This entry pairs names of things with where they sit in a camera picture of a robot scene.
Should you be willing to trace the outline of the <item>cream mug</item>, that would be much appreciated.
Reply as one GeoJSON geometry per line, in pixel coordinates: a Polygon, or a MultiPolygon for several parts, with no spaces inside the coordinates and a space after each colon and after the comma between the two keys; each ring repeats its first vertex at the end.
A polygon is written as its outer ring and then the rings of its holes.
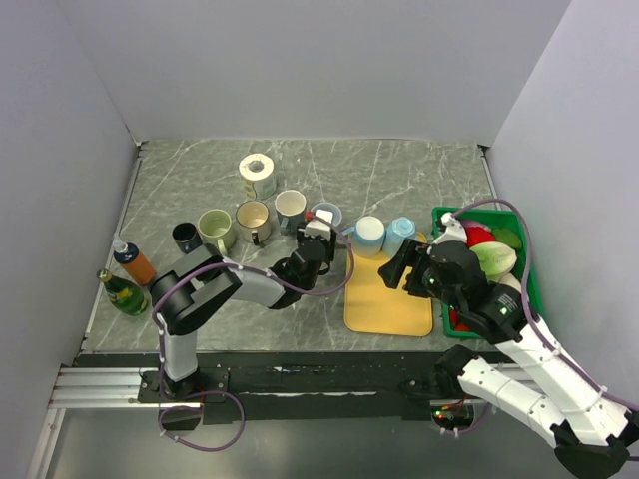
{"type": "Polygon", "coordinates": [[[244,240],[255,246],[262,245],[271,235],[270,211],[263,202],[251,200],[240,204],[236,222],[244,240]]]}

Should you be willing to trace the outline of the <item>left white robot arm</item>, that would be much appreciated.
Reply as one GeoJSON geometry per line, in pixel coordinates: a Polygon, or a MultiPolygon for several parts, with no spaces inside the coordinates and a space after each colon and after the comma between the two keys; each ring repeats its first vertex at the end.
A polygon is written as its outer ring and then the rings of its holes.
{"type": "Polygon", "coordinates": [[[287,308],[330,271],[337,234],[298,227],[297,248],[269,268],[240,264],[204,244],[152,279],[152,319],[159,332],[159,389],[185,401],[198,387],[197,331],[231,300],[287,308]]]}

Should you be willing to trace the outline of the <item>grey blue mug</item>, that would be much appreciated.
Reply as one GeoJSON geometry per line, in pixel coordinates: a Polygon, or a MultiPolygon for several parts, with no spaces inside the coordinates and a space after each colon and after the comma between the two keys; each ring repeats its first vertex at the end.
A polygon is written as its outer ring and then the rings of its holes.
{"type": "Polygon", "coordinates": [[[307,199],[297,190],[280,192],[275,199],[280,233],[283,236],[293,234],[304,221],[307,211],[307,199]]]}

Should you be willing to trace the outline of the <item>light blue white mug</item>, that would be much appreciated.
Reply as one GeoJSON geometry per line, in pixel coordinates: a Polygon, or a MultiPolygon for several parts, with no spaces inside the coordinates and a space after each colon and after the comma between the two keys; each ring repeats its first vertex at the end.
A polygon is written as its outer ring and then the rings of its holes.
{"type": "Polygon", "coordinates": [[[383,222],[373,216],[360,218],[342,233],[348,237],[352,252],[360,257],[374,257],[382,250],[385,238],[383,222]]]}

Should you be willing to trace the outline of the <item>dark blue mug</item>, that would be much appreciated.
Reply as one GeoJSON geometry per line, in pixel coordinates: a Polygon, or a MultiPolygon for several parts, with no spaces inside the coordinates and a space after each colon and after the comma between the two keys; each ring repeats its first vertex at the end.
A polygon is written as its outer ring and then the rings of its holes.
{"type": "Polygon", "coordinates": [[[174,226],[172,239],[183,254],[189,254],[203,244],[197,227],[192,223],[180,223],[174,226]]]}

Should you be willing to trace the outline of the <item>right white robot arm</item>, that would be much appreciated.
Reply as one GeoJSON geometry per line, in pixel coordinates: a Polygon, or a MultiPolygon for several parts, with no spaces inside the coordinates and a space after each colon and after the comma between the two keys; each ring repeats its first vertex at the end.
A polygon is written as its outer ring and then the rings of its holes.
{"type": "Polygon", "coordinates": [[[520,290],[489,281],[462,242],[428,245],[406,240],[378,270],[389,288],[435,298],[460,321],[520,366],[530,388],[500,372],[470,349],[455,345],[437,361],[436,386],[447,397],[479,397],[525,424],[552,448],[577,478],[609,478],[631,461],[638,411],[605,397],[581,368],[561,356],[542,318],[528,320],[520,290]]]}

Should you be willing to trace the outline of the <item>light green mug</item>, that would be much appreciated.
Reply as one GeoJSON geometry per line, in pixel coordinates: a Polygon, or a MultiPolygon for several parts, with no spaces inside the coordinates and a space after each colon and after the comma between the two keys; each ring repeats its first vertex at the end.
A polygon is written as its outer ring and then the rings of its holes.
{"type": "Polygon", "coordinates": [[[221,255],[227,255],[236,242],[233,219],[224,210],[208,210],[204,212],[197,224],[204,242],[212,244],[221,255]]]}

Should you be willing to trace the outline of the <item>light blue faceted mug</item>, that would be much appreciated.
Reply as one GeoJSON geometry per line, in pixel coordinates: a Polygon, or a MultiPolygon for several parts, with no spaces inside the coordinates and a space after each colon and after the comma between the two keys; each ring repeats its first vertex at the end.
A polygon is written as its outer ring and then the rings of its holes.
{"type": "Polygon", "coordinates": [[[387,257],[392,258],[398,253],[406,239],[413,240],[415,236],[414,221],[407,217],[396,218],[386,228],[382,251],[387,257]]]}

